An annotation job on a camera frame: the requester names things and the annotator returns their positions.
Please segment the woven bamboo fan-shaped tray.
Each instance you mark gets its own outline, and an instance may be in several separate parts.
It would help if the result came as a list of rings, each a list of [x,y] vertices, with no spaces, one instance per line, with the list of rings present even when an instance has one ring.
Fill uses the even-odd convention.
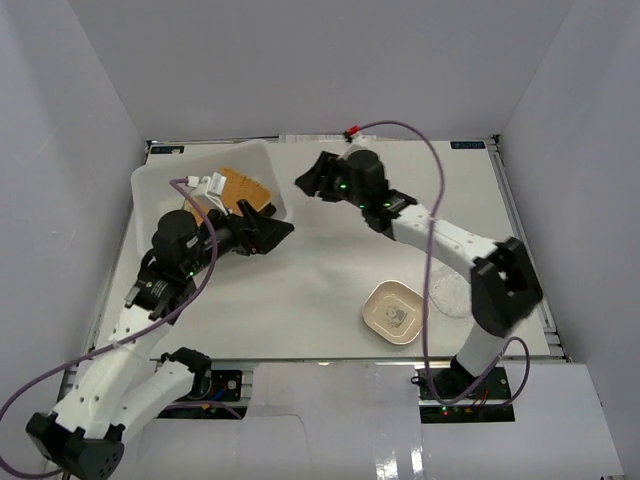
[[[222,200],[229,209],[229,214],[240,216],[236,202],[241,199],[248,200],[256,210],[271,203],[271,191],[258,181],[231,167],[223,167],[218,173],[227,178]]]

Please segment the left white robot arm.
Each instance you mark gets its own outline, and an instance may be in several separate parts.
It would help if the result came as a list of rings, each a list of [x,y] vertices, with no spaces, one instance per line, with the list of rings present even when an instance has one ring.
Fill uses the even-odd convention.
[[[137,279],[129,290],[108,351],[97,353],[73,389],[48,414],[34,414],[26,432],[40,452],[79,479],[107,479],[122,460],[126,441],[174,401],[197,400],[211,387],[211,359],[182,347],[164,354],[155,373],[131,385],[150,363],[185,302],[203,287],[194,277],[229,253],[266,255],[294,230],[256,211],[248,201],[239,214],[212,210],[202,222],[185,210],[164,214]]]

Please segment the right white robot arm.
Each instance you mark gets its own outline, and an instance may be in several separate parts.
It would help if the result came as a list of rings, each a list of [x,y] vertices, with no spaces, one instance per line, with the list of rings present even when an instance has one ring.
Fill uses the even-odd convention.
[[[439,374],[426,369],[415,381],[444,407],[484,391],[513,332],[543,299],[524,243],[514,237],[487,239],[436,219],[434,209],[391,188],[383,163],[369,149],[322,152],[295,184],[309,197],[354,205],[373,231],[417,248],[469,283],[474,324],[465,343],[447,369]]]

